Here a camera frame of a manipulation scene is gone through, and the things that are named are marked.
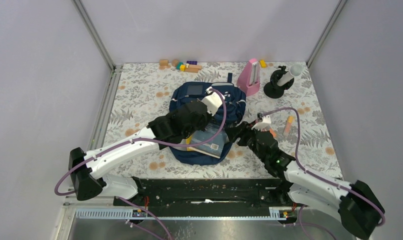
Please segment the navy blue student backpack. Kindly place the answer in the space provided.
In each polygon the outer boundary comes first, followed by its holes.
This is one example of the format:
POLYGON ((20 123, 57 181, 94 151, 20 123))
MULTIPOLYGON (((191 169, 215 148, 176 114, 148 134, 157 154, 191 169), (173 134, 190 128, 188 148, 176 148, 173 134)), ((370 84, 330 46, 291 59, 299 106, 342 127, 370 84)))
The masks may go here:
POLYGON ((225 130, 237 126, 246 110, 246 94, 233 83, 189 81, 178 87, 172 94, 169 111, 173 112, 187 103, 197 103, 209 95, 211 89, 220 92, 223 99, 216 97, 219 106, 204 130, 191 133, 180 145, 191 147, 170 147, 174 157, 183 164, 216 165, 229 153, 233 143, 225 130))

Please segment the plain yellow book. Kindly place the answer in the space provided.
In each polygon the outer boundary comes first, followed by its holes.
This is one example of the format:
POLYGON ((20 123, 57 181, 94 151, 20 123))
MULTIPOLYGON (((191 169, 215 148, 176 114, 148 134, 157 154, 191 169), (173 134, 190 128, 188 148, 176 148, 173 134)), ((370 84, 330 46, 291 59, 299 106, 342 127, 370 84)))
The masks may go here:
MULTIPOLYGON (((186 144, 186 145, 189 145, 189 144, 191 143, 191 141, 192 141, 192 135, 189 136, 189 137, 185 140, 185 144, 186 144)), ((186 150, 187 150, 188 152, 189 152, 189 151, 193 151, 190 147, 187 147, 186 150)))

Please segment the dark blue paperback book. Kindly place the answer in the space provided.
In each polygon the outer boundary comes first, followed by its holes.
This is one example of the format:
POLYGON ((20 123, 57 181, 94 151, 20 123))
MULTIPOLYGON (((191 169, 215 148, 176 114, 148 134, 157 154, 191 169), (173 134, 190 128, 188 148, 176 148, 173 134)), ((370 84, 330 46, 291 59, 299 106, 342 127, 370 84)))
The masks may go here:
MULTIPOLYGON (((197 130, 192 134, 190 145, 198 144, 210 139, 218 132, 219 128, 219 124, 209 123, 205 130, 197 130)), ((197 146, 190 146, 190 148, 192 151, 196 151, 203 155, 221 159, 228 154, 231 146, 225 129, 223 128, 215 138, 197 146)))

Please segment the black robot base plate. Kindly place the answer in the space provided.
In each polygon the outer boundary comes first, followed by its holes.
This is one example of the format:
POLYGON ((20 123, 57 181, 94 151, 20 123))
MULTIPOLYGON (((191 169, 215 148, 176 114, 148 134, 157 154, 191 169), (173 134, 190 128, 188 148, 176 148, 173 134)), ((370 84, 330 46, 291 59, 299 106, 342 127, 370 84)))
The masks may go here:
POLYGON ((147 178, 129 201, 151 211, 198 208, 274 208, 289 212, 294 203, 285 192, 289 184, 278 178, 147 178))

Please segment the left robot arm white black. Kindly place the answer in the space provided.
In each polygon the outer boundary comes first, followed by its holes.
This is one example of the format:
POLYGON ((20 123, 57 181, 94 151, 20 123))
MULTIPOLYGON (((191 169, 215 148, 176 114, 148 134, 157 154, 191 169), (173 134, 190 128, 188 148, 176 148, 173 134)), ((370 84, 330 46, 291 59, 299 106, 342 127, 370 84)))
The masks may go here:
POLYGON ((78 201, 98 196, 122 197, 134 206, 140 205, 145 193, 136 180, 109 172, 134 158, 166 147, 184 148, 183 141, 196 131, 204 130, 222 105, 217 97, 193 100, 116 143, 87 152, 80 147, 72 149, 64 178, 70 177, 73 190, 66 194, 74 194, 78 201))

